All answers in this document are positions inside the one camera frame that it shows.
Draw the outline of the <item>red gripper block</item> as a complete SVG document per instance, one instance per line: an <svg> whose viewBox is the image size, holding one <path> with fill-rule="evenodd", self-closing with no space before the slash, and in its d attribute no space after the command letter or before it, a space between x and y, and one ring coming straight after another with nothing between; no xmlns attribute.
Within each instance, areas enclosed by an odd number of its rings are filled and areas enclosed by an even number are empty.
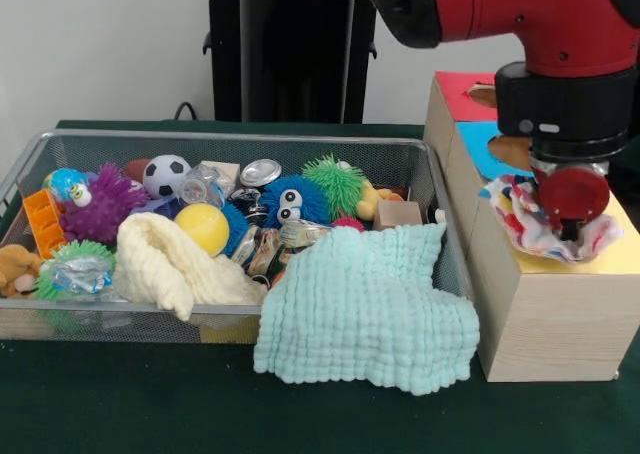
<svg viewBox="0 0 640 454"><path fill-rule="evenodd" d="M538 200L561 240L578 240L583 225L603 214L609 199L606 178L586 166L538 171Z"/></svg>

